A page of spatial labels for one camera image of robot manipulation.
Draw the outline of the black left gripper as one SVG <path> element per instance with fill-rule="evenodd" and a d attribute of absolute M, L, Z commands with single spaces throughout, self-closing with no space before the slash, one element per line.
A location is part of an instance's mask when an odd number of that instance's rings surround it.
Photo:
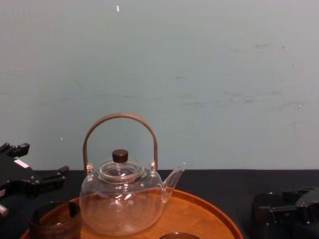
<path fill-rule="evenodd" d="M 68 166 L 41 176 L 28 164 L 14 157 L 28 154 L 30 145 L 18 146 L 4 143 L 0 146 L 0 198 L 23 195 L 35 198 L 40 194 L 59 190 L 63 187 L 69 171 Z"/>

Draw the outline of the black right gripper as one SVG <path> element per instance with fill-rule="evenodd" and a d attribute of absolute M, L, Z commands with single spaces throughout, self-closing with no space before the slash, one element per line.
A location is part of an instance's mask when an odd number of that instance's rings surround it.
<path fill-rule="evenodd" d="M 279 194 L 257 194 L 252 201 L 251 225 L 256 227 L 297 223 L 296 239 L 318 239 L 319 194 L 309 193 L 314 189 L 315 187 L 302 187 Z"/>

